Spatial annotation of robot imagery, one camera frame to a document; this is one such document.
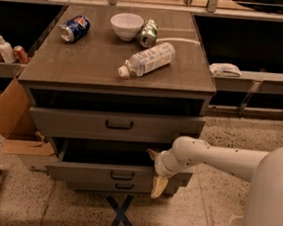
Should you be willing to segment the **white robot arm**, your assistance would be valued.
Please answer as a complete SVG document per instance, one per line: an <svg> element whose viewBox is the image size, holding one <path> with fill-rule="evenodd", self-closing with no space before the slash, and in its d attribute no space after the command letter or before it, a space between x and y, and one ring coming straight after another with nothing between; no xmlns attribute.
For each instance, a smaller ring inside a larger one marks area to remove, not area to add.
<svg viewBox="0 0 283 226"><path fill-rule="evenodd" d="M163 193L170 177L205 163L249 182L243 226L283 226L283 147L270 152L232 149L182 136L171 149L149 154L156 173L153 198Z"/></svg>

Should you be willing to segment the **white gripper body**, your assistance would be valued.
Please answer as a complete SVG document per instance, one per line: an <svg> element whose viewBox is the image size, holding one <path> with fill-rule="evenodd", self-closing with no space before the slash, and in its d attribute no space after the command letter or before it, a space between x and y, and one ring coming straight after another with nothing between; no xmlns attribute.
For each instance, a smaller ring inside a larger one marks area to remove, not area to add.
<svg viewBox="0 0 283 226"><path fill-rule="evenodd" d="M169 149L158 152L154 159L155 172L162 178L170 178L181 172L185 166L180 163L175 153Z"/></svg>

